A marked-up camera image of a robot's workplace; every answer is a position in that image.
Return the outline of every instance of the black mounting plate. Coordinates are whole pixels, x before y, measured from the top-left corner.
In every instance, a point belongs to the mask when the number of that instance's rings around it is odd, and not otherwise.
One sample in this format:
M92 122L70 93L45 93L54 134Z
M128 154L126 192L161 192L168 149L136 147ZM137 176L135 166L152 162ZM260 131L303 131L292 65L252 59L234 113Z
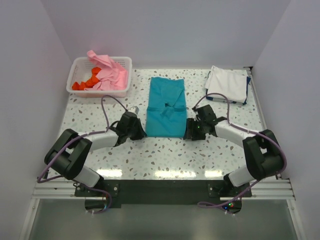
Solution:
M112 208L122 204L196 205L198 202L223 203L222 197L235 197L249 184L218 193L223 180L104 180L104 189L112 196ZM75 197L102 197L102 193L78 187ZM251 191L243 197L251 197Z

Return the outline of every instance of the teal shirt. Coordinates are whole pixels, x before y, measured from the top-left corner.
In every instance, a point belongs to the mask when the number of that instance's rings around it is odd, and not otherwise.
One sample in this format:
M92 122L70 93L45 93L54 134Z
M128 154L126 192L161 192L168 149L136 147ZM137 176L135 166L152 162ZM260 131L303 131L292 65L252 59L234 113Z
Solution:
M185 81L152 77L146 110L148 137L182 138L186 132Z

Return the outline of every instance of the table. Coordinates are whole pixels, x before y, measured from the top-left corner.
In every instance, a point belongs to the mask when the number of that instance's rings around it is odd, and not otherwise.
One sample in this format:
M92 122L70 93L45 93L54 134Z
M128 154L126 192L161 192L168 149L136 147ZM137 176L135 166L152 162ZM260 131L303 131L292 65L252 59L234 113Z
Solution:
M247 71L229 70L247 75ZM127 107L138 106L142 126L146 125L151 77L184 79L187 116L193 118L191 108L205 95L204 84L209 69L134 69L126 97L119 100ZM210 104L217 117L226 116L227 104L203 100L199 106ZM119 120L123 108L111 98L104 106L112 123ZM233 123L261 131L262 121L251 85L248 86L247 105L231 104ZM71 128L77 132L104 130L104 118L99 98L81 98L70 94L59 134ZM182 138L147 137L112 148L102 148L88 154L85 165L105 179L123 180L219 180L223 175L245 164L244 151L232 142L207 136L206 140L187 141ZM57 175L51 169L48 177Z

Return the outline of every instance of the white towel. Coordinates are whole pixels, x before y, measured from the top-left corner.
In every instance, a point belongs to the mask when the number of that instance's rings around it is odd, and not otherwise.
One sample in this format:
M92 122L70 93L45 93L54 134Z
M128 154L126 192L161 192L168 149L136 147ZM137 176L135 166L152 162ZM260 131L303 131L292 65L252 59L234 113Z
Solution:
M247 99L247 76L229 72L216 66L212 66L204 87L208 94L223 94L230 101L244 103ZM219 95L211 95L210 97L224 99Z

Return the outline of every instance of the wire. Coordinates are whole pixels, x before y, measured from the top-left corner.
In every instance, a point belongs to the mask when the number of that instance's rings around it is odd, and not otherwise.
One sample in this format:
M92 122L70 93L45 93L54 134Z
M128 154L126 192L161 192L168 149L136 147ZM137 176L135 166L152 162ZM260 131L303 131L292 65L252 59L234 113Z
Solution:
M48 182L48 181L51 181L53 179L57 179L57 178L61 178L62 176L59 175L59 176L54 176L54 177L51 177L51 178L48 178L48 179L42 179L44 177L44 175L46 174L46 172L49 170L49 168L51 168L51 166L55 163L55 161L58 159L58 157L67 149L67 147L69 147L71 144L73 144L75 141L81 139L81 138L84 138L84 137L87 137L89 135L94 135L94 134L103 134L105 133L106 131L93 131L93 132L89 132L89 133L85 133L85 134L82 134L80 136L77 136L75 138L73 138L71 141L67 142L63 148L60 149L60 151L58 151L58 153L53 157L53 159L48 163L48 165L44 168L44 170L40 173L40 175L37 177L37 180L36 182L38 184L42 184L42 183L45 183L45 182Z
M243 132L246 132L246 133L248 132L248 133L250 133L250 134L258 135L259 137L262 137L262 138L268 140L269 142L271 142L271 143L279 150L280 155L281 155L281 157L282 157L282 159L283 159L283 167L282 167L282 169L281 169L280 171L278 171L276 174L282 173L282 172L286 169L286 167L287 167L287 158L286 158L286 155L285 155L284 151L281 149L281 147L280 147L275 141L273 141L271 138L269 138L269 137L261 134L260 132L251 131L251 130L248 130L248 129L246 129L246 128L243 128L243 127L240 127L240 126L237 126L237 125L231 123L231 122L230 122L230 101L229 101L229 99L228 99L225 95L223 95L223 94L221 94L221 93L217 93L217 92L208 93L208 94L206 94L205 96L203 96L202 98L200 98L200 100L194 105L194 108L196 108L197 105L198 105L203 99L205 99L206 97L211 96L211 95L219 95L219 96L222 96L222 97L226 100L226 102L227 102L226 119L227 119L227 121L228 121L228 123L229 123L230 126L236 128L236 129L238 129L238 130L241 130L241 131L243 131ZM229 204L229 203L237 200L237 198L242 197L247 191L249 191L249 190L250 190L254 185L256 185L258 182L260 182L260 181L259 181L259 180L256 180L254 183L252 183L250 186L248 186L245 190L243 190L242 192L240 192L237 196L235 196L235 197L232 198L231 200L226 201L226 202L224 202L224 203L221 203L221 204L213 204L213 203L207 202L207 201L200 201L200 202L197 203L197 205L198 205L200 208L205 208L205 209L223 207L223 206L225 206L225 205L227 205L227 204Z
M117 124L119 121L114 121L113 123L111 123L110 127L113 127L115 124Z
M109 192L105 191L105 190L100 190L100 189L97 189L97 188L92 188L92 187L89 187L83 183L80 183L82 186L84 186L85 188L87 188L88 190L90 191L95 191L95 192L100 192L100 193L103 193L105 194L106 198L109 198L109 204L106 205L103 209L99 210L99 211L92 211L91 213L92 214L101 214L105 211L107 211L110 207L111 207L111 204L112 204L112 197L110 195Z
M102 111L103 111L103 114L104 114L104 117L105 117L105 121L106 121L106 130L105 131L92 131L92 132L89 132L89 133L85 133L85 134L82 134L82 135L79 135L75 138L73 138L72 140L70 140L69 142L67 142L61 149L60 151L58 151L58 153L53 157L53 159L49 162L49 164L44 168L44 170L40 173L40 175L37 177L37 180L36 182L39 183L39 184L42 184L42 183L45 183L45 182L49 182L51 180L54 180L54 179L58 179L58 178L62 178L63 176L62 175L58 175L58 176L53 176L53 177L50 177L50 178L47 178L47 179L42 179L44 177L44 175L46 174L46 172L51 168L51 166L55 163L55 161L58 159L58 157L67 149L67 147L69 147L72 143L76 142L77 140L81 139L81 138L84 138L84 137L87 137L87 136L90 136L90 135L95 135L95 134L103 134L103 133L106 133L109 129L110 129L110 124L109 124L109 119L108 119L108 116L107 116L107 113L106 113L106 110L105 110L105 107L104 107L104 98L105 97L110 97L114 100L116 100L123 108L125 111L128 111L128 109L118 100L116 99L115 97L111 96L111 95L104 95L101 97L101 108L102 108ZM110 193L108 193L107 191L105 190L100 190L100 189L96 189L96 188L92 188L92 187L89 187L83 183L81 183L84 187L86 187L87 189L91 190L91 191L96 191L96 192L100 192L100 193L103 193L105 194L106 197L109 197L109 204L102 210L100 211L97 211L97 212L94 212L92 211L93 214L100 214L100 213L103 213L105 212L107 209L110 208L111 204L112 204L112 197L110 195Z
M102 107L102 111L103 111L103 114L104 114L104 117L105 117L105 120L106 120L106 128L108 129L110 127L110 124L109 124L107 113L106 113L106 110L105 110L105 107L104 107L104 98L106 98L106 97L109 97L109 98L112 98L112 99L116 100L124 108L125 111L128 111L128 109L118 99L116 99L115 97L113 97L111 95L102 96L101 97L101 107Z

